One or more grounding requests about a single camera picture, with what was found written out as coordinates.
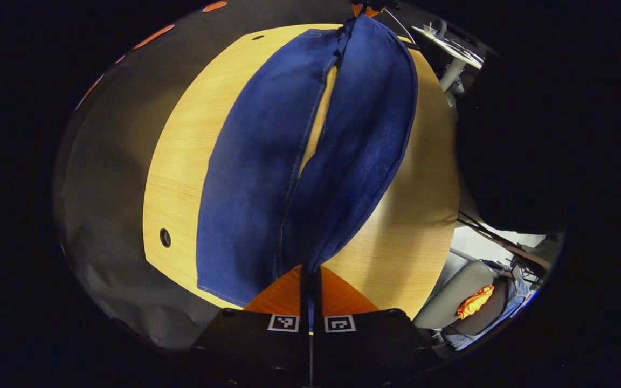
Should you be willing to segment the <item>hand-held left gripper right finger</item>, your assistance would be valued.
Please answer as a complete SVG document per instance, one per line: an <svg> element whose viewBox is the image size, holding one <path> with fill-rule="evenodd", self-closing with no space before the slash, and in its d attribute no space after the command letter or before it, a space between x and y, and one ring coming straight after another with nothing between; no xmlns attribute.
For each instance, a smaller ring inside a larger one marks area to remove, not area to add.
<svg viewBox="0 0 621 388"><path fill-rule="evenodd" d="M311 276L313 387L412 387L434 366L431 341L401 309L342 310L326 314L332 301L345 301L318 268Z"/></svg>

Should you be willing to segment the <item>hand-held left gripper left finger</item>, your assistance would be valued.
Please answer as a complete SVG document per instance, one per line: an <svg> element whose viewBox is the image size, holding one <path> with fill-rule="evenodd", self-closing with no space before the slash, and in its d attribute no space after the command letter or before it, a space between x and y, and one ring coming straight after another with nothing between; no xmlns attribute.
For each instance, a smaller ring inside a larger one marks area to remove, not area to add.
<svg viewBox="0 0 621 388"><path fill-rule="evenodd" d="M188 366L221 387L308 387L308 277L301 266L251 306L221 309L188 350Z"/></svg>

